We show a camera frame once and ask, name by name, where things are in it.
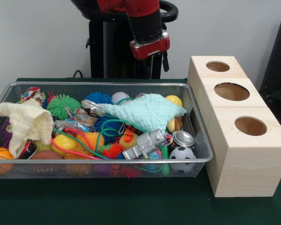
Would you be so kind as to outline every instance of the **mint green washcloth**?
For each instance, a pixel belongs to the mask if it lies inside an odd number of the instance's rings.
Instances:
[[[174,117],[181,117],[186,110],[157,94],[147,94],[122,105],[98,104],[105,113],[139,125],[146,131],[161,129]]]

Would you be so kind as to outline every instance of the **white ball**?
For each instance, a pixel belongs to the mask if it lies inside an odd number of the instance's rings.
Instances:
[[[177,147],[171,154],[169,159],[191,159],[196,158],[192,150],[188,147]],[[195,163],[172,163],[170,167],[178,173],[190,173]]]
[[[129,95],[127,95],[126,93],[124,92],[117,92],[117,93],[114,93],[112,95],[112,102],[114,104],[118,103],[120,100],[124,99],[124,98],[128,98]]]

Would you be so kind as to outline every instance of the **circular hole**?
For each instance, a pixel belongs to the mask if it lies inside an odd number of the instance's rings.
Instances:
[[[261,136],[267,131],[266,125],[253,117],[240,117],[236,119],[235,126],[241,132],[251,136]]]
[[[208,69],[215,72],[226,72],[230,70],[230,66],[224,62],[209,62],[206,66]]]
[[[231,101],[246,100],[250,93],[249,91],[236,83],[220,83],[214,87],[217,95]]]

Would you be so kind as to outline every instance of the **black cable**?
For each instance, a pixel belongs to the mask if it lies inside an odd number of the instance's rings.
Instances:
[[[73,78],[76,77],[77,73],[79,73],[79,74],[80,74],[80,77],[83,78],[82,72],[81,72],[80,70],[76,70],[76,71],[75,71],[75,73],[74,73],[74,75],[73,75]]]

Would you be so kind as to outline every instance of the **soccer ball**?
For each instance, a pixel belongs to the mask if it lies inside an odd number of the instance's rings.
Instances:
[[[196,158],[192,150],[188,147],[175,148],[170,154],[170,159],[191,159]],[[190,173],[195,163],[172,163],[170,167],[177,173]]]

